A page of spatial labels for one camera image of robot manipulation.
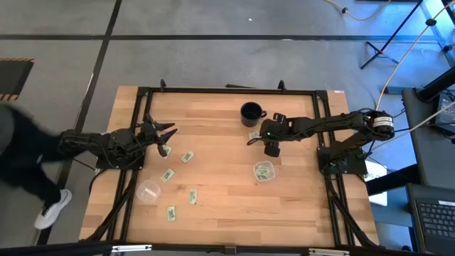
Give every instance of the paper money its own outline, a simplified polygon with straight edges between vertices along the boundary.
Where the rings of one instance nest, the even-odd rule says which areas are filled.
[[[255,174],[257,179],[260,181],[267,180],[272,176],[270,169],[265,166],[258,166],[255,169]]]
[[[269,179],[269,177],[268,177],[267,175],[264,175],[264,174],[256,174],[256,177],[257,177],[257,179],[259,179],[260,181]]]
[[[190,151],[188,151],[188,153],[186,153],[182,156],[182,161],[184,163],[186,163],[186,162],[190,161],[190,159],[192,159],[193,156],[194,156],[194,152],[190,150]]]
[[[166,156],[162,156],[162,157],[163,157],[164,159],[167,159],[168,156],[169,156],[169,154],[170,154],[171,151],[172,151],[172,148],[171,148],[170,146],[168,146],[168,145],[164,145],[164,146],[163,146],[163,149],[166,150]]]
[[[252,140],[254,138],[260,138],[261,137],[259,135],[259,132],[250,132],[248,135],[250,136],[250,140]]]
[[[190,198],[188,199],[188,203],[196,204],[197,200],[198,200],[198,190],[190,189]]]
[[[174,174],[175,174],[174,171],[172,171],[171,169],[168,169],[168,170],[161,176],[161,180],[162,180],[163,182],[167,182]]]
[[[267,167],[259,167],[256,169],[256,174],[258,175],[270,175],[270,169],[268,169]]]
[[[176,221],[176,207],[169,206],[168,207],[168,222]]]

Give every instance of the keyboard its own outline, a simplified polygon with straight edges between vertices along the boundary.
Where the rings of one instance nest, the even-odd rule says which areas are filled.
[[[455,206],[443,206],[437,201],[417,200],[417,208],[425,235],[455,240]]]

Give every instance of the tripod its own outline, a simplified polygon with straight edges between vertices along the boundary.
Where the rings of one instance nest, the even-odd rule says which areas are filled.
[[[384,50],[389,45],[389,43],[393,40],[393,38],[397,35],[398,31],[400,31],[400,29],[406,24],[406,21],[411,17],[411,15],[415,12],[415,10],[417,10],[417,7],[419,7],[422,2],[423,2],[423,0],[420,0],[415,5],[415,7],[412,9],[412,11],[407,15],[407,17],[404,19],[404,21],[400,24],[400,26],[392,34],[392,36],[390,36],[389,40],[387,40],[387,42],[385,43],[385,45],[381,49],[378,49],[376,46],[374,46],[372,43],[370,43],[368,41],[366,42],[371,48],[373,48],[375,50],[375,55],[373,57],[371,57],[365,64],[363,64],[360,67],[360,69],[363,69],[364,67],[366,67],[368,64],[370,64],[370,62],[374,61],[374,59],[376,59],[376,58],[388,58],[393,63],[398,64],[398,61],[396,61],[394,58],[392,58],[392,57],[390,57],[388,55],[385,55],[384,54]]]

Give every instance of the wooden tabletop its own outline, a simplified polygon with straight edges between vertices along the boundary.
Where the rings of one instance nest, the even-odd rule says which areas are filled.
[[[108,132],[129,126],[136,92],[137,87],[119,87]],[[328,96],[332,115],[348,112],[343,92],[329,91]],[[152,117],[157,122],[175,122],[178,132],[168,142],[172,152],[167,159],[159,156],[156,146],[147,149],[137,186],[151,180],[160,186],[161,195],[153,205],[134,198],[129,242],[334,246],[326,189],[318,171],[317,136],[280,143],[278,158],[265,155],[262,142],[246,146],[249,132],[260,128],[260,123],[253,128],[240,123],[240,107],[249,101],[268,111],[266,118],[275,112],[314,118],[309,96],[154,93]],[[351,134],[336,132],[336,138],[343,140]],[[181,157],[189,150],[195,156],[185,164]],[[277,175],[258,182],[253,166],[266,160],[273,163]],[[169,168],[176,173],[164,183],[160,177]],[[91,235],[109,213],[118,177],[119,171],[109,170],[94,183],[80,238]],[[357,176],[343,177],[351,214],[368,237],[378,242],[365,184]],[[198,190],[196,205],[188,203],[192,188]],[[175,222],[167,221],[168,206],[176,207]],[[346,243],[341,214],[338,219]]]

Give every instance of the black mug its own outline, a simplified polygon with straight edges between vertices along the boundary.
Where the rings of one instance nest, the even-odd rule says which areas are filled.
[[[246,127],[253,127],[260,118],[267,115],[267,111],[262,111],[261,106],[256,102],[247,102],[240,108],[240,114],[242,115],[242,124]]]

